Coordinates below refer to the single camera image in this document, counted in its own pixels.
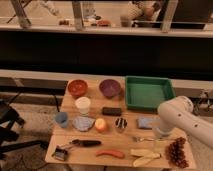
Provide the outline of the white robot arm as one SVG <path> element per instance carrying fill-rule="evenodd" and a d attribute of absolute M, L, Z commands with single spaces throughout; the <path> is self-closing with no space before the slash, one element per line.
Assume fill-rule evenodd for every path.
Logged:
<path fill-rule="evenodd" d="M 177 127 L 213 149 L 213 124 L 192 114 L 194 105 L 186 96 L 162 102 L 152 130 L 157 138 L 168 137 Z"/>

